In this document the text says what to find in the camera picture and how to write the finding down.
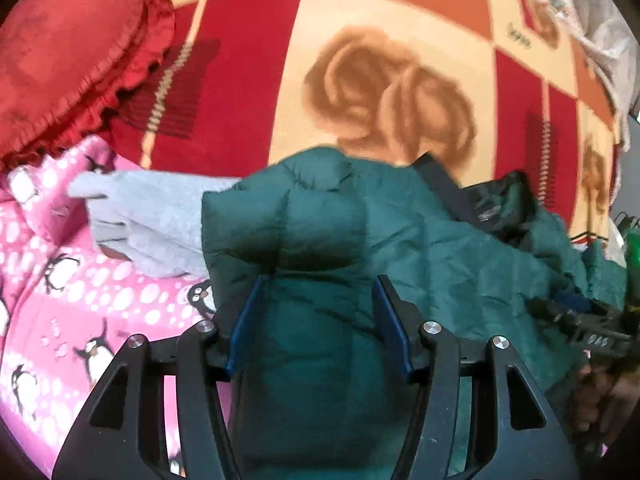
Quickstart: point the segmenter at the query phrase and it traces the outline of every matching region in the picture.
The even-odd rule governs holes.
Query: white cloth
[[[551,0],[565,23],[597,63],[619,112],[622,149],[628,151],[630,136],[626,116],[640,97],[640,46],[612,0]]]
[[[607,258],[626,269],[625,239],[618,231],[615,223],[609,218],[609,243],[607,244]]]
[[[68,195],[86,199],[94,242],[129,257],[153,278],[208,275],[202,256],[202,194],[238,178],[162,171],[85,172]]]

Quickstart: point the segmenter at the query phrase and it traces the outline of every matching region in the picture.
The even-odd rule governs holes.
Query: beige square pattern
[[[574,54],[570,37],[561,24],[558,23],[558,48],[553,49],[535,31],[527,27],[522,0],[489,0],[489,10],[492,14],[494,43],[497,47],[557,88],[572,97],[577,96]],[[525,43],[510,36],[512,30],[526,37],[529,48]]]
[[[590,232],[609,238],[609,189],[613,158],[611,156],[615,134],[583,102],[578,101],[578,176],[574,218],[569,227],[569,238]],[[586,173],[585,152],[588,146],[602,158],[603,171],[600,176],[604,186],[606,205],[602,212],[593,191],[589,191],[583,180]]]
[[[454,80],[472,106],[476,142],[464,186],[493,177],[496,143],[495,61],[492,44],[420,7],[397,0],[301,0],[284,67],[271,141],[270,164],[312,146],[336,144],[303,108],[306,74],[319,52],[346,27],[380,30],[415,52],[420,62]]]

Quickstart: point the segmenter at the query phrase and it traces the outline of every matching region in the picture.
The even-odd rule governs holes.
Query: black metal bracket
[[[386,276],[378,276],[372,300],[392,363],[405,381],[419,384],[392,480],[447,478],[462,376],[472,378],[471,428],[465,470],[452,478],[578,478],[551,406],[507,338],[456,338],[401,300]]]
[[[164,376],[177,376],[184,472],[192,480],[241,480],[218,399],[247,355],[260,313],[252,290],[180,337],[131,336],[76,418],[52,480],[172,480],[164,437]],[[372,287],[376,323],[400,376],[419,384],[392,480],[444,480],[453,448],[461,376],[473,383],[465,470],[458,480],[577,479],[572,450],[545,396],[502,336],[458,339],[402,301],[386,276]]]
[[[619,367],[640,364],[640,310],[619,310],[565,292],[553,300],[532,300],[528,307],[532,316],[556,325],[569,344],[593,356],[618,360]]]

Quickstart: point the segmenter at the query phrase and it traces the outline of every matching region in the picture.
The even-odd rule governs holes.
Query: hand
[[[595,424],[610,445],[620,434],[640,398],[640,367],[618,377],[607,365],[586,365],[580,371],[580,387],[574,393],[572,423],[577,431]]]

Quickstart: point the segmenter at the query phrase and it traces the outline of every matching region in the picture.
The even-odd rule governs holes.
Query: penguin print
[[[186,478],[187,475],[184,473],[184,463],[182,462],[182,453],[180,451],[169,459],[169,471],[174,475]]]
[[[31,175],[25,166],[18,166],[8,176],[9,190],[23,206],[29,205],[39,195]]]
[[[187,292],[187,300],[195,307],[204,319],[211,319],[216,313],[216,305],[213,303],[211,280],[196,283]]]
[[[31,372],[25,371],[24,364],[21,364],[11,374],[11,389],[18,401],[20,414],[31,417],[35,421],[38,395],[40,394],[38,378]]]
[[[89,339],[84,349],[74,347],[74,352],[84,360],[84,368],[91,386],[100,380],[104,371],[113,359],[113,350],[107,343],[107,318],[102,318],[102,333],[98,337]]]
[[[4,302],[4,277],[0,276],[0,336],[2,337],[6,335],[9,317],[9,309]]]
[[[78,272],[82,261],[79,257],[71,257],[66,253],[60,253],[49,262],[44,270],[44,282],[47,288],[47,294],[52,290],[59,292],[65,290],[66,284],[71,280],[73,275]]]
[[[85,155],[84,158],[89,161],[89,167],[87,171],[93,171],[94,173],[103,174],[106,173],[106,168],[100,164],[98,164],[95,160],[93,160],[90,156]]]

